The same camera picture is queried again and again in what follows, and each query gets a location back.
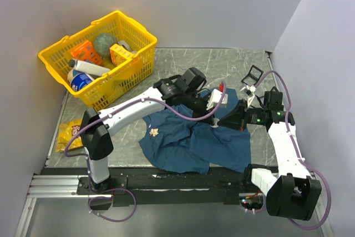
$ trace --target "plastic basket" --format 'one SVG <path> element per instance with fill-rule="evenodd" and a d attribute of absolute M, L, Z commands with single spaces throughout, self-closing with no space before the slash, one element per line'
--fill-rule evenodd
<path fill-rule="evenodd" d="M 94 43 L 100 33 L 110 33 L 117 40 L 125 40 L 137 54 L 129 54 L 124 63 L 75 92 L 67 81 L 70 71 L 68 61 L 72 58 L 70 51 L 85 40 Z M 38 57 L 54 79 L 64 85 L 73 96 L 80 98 L 88 107 L 101 110 L 153 72 L 157 42 L 156 37 L 140 23 L 120 11 L 114 11 L 91 22 L 89 27 L 80 32 L 63 37 L 39 52 Z"/>

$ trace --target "yellow bag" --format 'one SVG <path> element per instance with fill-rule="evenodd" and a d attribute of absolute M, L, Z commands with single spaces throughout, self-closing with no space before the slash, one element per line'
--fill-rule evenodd
<path fill-rule="evenodd" d="M 82 120 L 77 119 L 77 120 L 73 120 L 72 122 L 64 122 L 59 125 L 58 140 L 57 140 L 57 145 L 55 147 L 56 152 L 64 151 L 64 148 L 68 144 L 68 142 L 80 130 L 81 123 Z M 72 144 L 69 147 L 69 150 L 80 148 L 82 146 L 83 146 L 82 139 L 81 137 L 78 137 L 77 139 L 74 140 L 74 142 L 72 142 Z"/>

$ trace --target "green ball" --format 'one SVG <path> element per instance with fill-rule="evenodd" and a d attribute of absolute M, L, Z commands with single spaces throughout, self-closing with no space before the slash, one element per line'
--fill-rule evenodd
<path fill-rule="evenodd" d="M 99 34 L 94 41 L 94 49 L 103 58 L 110 57 L 110 47 L 117 44 L 117 38 L 110 33 Z"/>

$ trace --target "marble tabletop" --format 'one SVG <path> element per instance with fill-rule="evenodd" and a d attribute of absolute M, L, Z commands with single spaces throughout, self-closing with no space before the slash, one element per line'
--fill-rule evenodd
<path fill-rule="evenodd" d="M 270 62 L 264 51 L 242 51 L 238 49 L 156 49 L 154 58 L 154 71 L 151 76 L 144 79 L 137 86 L 117 99 L 111 106 L 120 104 L 135 97 L 161 78 L 174 74 L 183 74 L 189 67 L 201 70 L 207 79 L 205 87 L 217 87 L 221 79 L 226 81 L 229 88 L 237 91 L 238 98 L 246 98 L 239 92 L 241 79 L 248 73 L 252 65 L 256 65 L 264 72 L 270 70 Z M 269 75 L 258 87 L 256 94 L 263 95 L 265 90 L 275 86 L 275 80 Z M 256 99 L 253 105 L 258 106 Z M 80 119 L 86 105 L 78 98 L 68 96 L 60 122 Z M 277 165 L 275 150 L 272 141 L 266 133 L 265 127 L 248 125 L 251 138 L 251 161 L 255 164 Z M 114 151 L 109 155 L 110 167 L 153 167 L 138 141 L 145 135 L 146 125 L 142 119 L 130 124 L 112 137 Z M 85 167 L 84 157 L 66 158 L 63 153 L 56 153 L 54 149 L 47 160 L 46 167 L 75 168 Z"/>

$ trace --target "dark blue garment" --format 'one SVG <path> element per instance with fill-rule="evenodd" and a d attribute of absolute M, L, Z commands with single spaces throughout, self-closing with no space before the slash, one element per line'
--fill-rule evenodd
<path fill-rule="evenodd" d="M 227 89 L 227 94 L 228 105 L 217 110 L 217 118 L 231 112 L 238 102 L 235 90 Z M 185 116 L 192 116 L 192 111 L 184 105 L 173 108 Z M 157 168 L 206 174 L 211 162 L 242 173 L 251 161 L 247 129 L 239 132 L 225 127 L 212 128 L 205 123 L 182 119 L 168 109 L 143 119 L 147 131 L 139 144 Z M 151 129 L 158 129 L 159 134 L 150 135 Z"/>

